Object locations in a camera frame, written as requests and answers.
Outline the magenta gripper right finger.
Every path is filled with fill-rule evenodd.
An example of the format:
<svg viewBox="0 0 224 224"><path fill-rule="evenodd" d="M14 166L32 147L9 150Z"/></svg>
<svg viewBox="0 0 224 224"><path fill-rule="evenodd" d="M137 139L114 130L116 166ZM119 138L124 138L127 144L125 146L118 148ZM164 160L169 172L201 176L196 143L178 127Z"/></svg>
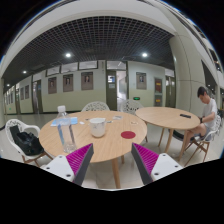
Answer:
<svg viewBox="0 0 224 224"><path fill-rule="evenodd" d="M132 144L131 153L144 185L182 169L167 153L157 154L137 143Z"/></svg>

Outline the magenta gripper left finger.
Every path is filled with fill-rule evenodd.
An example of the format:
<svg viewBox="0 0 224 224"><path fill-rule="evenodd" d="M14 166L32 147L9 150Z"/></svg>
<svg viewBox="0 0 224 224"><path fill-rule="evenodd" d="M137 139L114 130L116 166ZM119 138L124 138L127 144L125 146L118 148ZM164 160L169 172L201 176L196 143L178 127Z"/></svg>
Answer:
<svg viewBox="0 0 224 224"><path fill-rule="evenodd" d="M94 181L92 179L85 179L93 154L93 144L88 144L67 156L58 155L42 169L78 186L93 186Z"/></svg>

